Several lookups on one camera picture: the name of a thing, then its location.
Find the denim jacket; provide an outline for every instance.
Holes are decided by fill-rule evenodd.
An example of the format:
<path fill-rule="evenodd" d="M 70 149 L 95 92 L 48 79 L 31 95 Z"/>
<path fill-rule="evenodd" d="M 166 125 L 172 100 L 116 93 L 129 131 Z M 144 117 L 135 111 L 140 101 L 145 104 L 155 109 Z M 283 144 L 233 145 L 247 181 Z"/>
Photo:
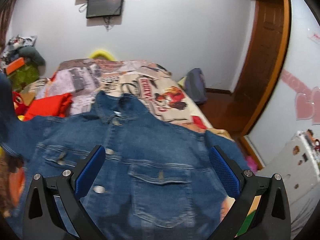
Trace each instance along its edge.
<path fill-rule="evenodd" d="M 219 145 L 247 169 L 235 143 L 156 119 L 133 95 L 100 91 L 88 113 L 68 118 L 14 116 L 10 86 L 0 75 L 0 145 L 23 156 L 26 186 L 7 222 L 21 237 L 24 203 L 32 176 L 72 169 L 96 144 L 106 149 L 103 167 L 88 195 L 86 211 L 108 239 L 206 239 L 220 222 L 226 192 L 209 162 Z M 69 232 L 75 231 L 59 198 Z"/>

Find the newspaper print blanket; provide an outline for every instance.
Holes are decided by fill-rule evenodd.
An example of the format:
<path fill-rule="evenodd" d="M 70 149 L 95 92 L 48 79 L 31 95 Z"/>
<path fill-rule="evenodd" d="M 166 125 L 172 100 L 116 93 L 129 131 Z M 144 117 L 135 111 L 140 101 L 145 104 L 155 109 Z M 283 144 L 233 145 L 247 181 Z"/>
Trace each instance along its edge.
<path fill-rule="evenodd" d="M 197 132 L 204 130 L 193 123 L 187 95 L 171 79 L 170 72 L 155 63 L 76 59 L 60 64 L 53 81 L 37 89 L 36 99 L 72 93 L 70 114 L 88 112 L 96 94 L 103 90 L 119 97 L 131 93 L 158 119 L 185 126 Z"/>

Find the pocket flap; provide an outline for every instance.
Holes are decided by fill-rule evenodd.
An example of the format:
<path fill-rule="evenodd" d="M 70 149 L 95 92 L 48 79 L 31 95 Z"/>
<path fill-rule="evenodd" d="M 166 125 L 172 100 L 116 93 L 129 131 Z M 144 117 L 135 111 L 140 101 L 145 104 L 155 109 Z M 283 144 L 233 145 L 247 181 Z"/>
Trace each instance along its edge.
<path fill-rule="evenodd" d="M 190 170 L 180 168 L 156 168 L 150 165 L 130 165 L 129 175 L 153 184 L 190 183 Z"/>
<path fill-rule="evenodd" d="M 86 151 L 69 150 L 61 146 L 47 146 L 45 148 L 45 162 L 57 168 L 75 167 L 78 161 L 88 156 Z"/>

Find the red cloth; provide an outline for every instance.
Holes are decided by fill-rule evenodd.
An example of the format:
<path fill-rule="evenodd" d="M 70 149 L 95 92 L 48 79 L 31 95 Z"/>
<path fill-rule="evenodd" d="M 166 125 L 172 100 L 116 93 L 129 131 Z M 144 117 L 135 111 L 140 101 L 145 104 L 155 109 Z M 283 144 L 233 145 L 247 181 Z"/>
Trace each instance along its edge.
<path fill-rule="evenodd" d="M 195 123 L 196 126 L 198 126 L 201 129 L 204 129 L 204 130 L 207 129 L 207 127 L 203 124 L 203 122 L 199 116 L 192 115 L 192 119 L 193 119 L 193 122 Z"/>
<path fill-rule="evenodd" d="M 66 93 L 34 100 L 25 114 L 24 121 L 31 120 L 36 115 L 66 117 L 66 110 L 72 103 L 71 98 L 72 95 Z"/>

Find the red stuffed toy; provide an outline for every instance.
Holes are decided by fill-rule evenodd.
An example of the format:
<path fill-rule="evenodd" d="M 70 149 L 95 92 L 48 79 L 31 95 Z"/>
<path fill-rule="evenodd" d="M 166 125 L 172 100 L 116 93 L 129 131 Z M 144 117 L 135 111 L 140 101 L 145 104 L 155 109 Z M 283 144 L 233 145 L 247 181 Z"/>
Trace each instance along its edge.
<path fill-rule="evenodd" d="M 17 92 L 12 92 L 12 99 L 14 104 L 14 110 L 16 115 L 24 115 L 28 110 L 29 106 L 26 106 L 21 98 L 20 94 Z"/>

